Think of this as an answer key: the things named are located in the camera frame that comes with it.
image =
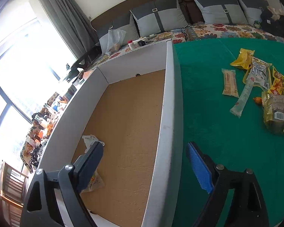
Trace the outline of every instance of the white container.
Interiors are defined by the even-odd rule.
[[[133,43],[132,40],[128,41],[127,43],[128,43],[128,46],[131,50],[134,50],[136,48],[136,46],[135,46],[135,44]]]

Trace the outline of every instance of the plastic bag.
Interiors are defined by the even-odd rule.
[[[85,153],[89,150],[90,146],[92,146],[94,144],[94,142],[100,142],[100,143],[102,143],[103,146],[105,145],[104,142],[100,141],[94,135],[83,135],[82,138],[83,138],[85,146],[86,146]]]
[[[252,51],[252,50],[246,50],[246,49],[241,48],[238,58],[235,61],[233,61],[230,65],[236,66],[239,69],[248,70],[248,68],[252,64],[252,59],[253,59],[254,53],[255,53],[254,50]]]
[[[126,31],[120,29],[109,29],[108,30],[108,43],[107,43],[107,55],[112,55],[117,52],[121,47]]]
[[[236,85],[236,71],[222,69],[224,75],[224,90],[222,95],[239,97]]]
[[[283,95],[284,92],[284,75],[279,73],[276,68],[273,66],[273,84],[268,90],[268,93],[274,95]]]
[[[262,104],[267,129],[275,134],[284,134],[284,95],[262,92]]]
[[[246,80],[246,85],[242,91],[242,94],[240,95],[238,101],[235,103],[232,109],[229,110],[232,114],[238,116],[239,118],[241,117],[242,111],[250,96],[251,90],[254,86],[254,81],[255,81],[255,75],[250,73]]]
[[[99,176],[98,171],[96,169],[93,176],[91,177],[91,180],[88,183],[87,188],[82,190],[81,193],[91,192],[93,190],[102,188],[104,186],[105,186],[105,184],[104,184],[102,178]]]
[[[270,66],[272,66],[271,63],[253,57],[252,66],[245,73],[243,83],[246,84],[246,79],[249,73],[251,73],[254,75],[254,86],[258,86],[263,90],[269,90],[271,87]]]
[[[86,150],[85,153],[89,150],[89,148],[91,147],[91,145],[93,145],[94,142],[99,141],[98,138],[96,138],[94,135],[83,135],[82,136],[85,146],[86,146]],[[102,178],[99,176],[97,169],[95,170],[94,174],[92,175],[88,186],[86,189],[82,190],[81,192],[90,192],[93,191],[95,189],[98,188],[102,188],[104,187],[105,184],[102,180]]]

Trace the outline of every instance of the cluttered table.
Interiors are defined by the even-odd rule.
[[[284,134],[271,133],[263,122],[263,108],[253,98],[263,90],[254,86],[240,118],[230,112],[237,97],[222,95],[221,69],[233,69],[239,96],[246,70],[231,66],[241,48],[284,75],[284,44],[274,41],[226,38],[192,41],[174,45],[181,66],[183,88],[183,144],[196,142],[204,154],[229,170],[251,168],[259,182],[267,207],[270,226],[284,218]],[[173,226],[192,226],[206,204],[202,190],[185,155]],[[223,226],[222,212],[217,226]]]

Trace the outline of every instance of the yellow snack package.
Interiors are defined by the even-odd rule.
[[[255,75],[254,86],[258,86],[263,90],[269,90],[271,87],[270,66],[272,66],[271,63],[253,57],[251,67],[249,67],[243,77],[243,83],[246,84],[246,79],[249,73],[251,73]]]
[[[268,93],[274,95],[283,95],[284,94],[284,75],[279,73],[276,68],[273,66],[273,84],[268,90]]]
[[[253,59],[255,51],[254,50],[246,50],[246,49],[240,49],[240,54],[238,58],[232,62],[231,66],[236,66],[239,69],[246,69],[250,67]]]

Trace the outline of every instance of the blue gripper pad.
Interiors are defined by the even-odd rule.
[[[187,144],[186,156],[189,159],[191,168],[195,173],[201,188],[205,189],[207,193],[210,194],[214,189],[211,172],[191,142]]]

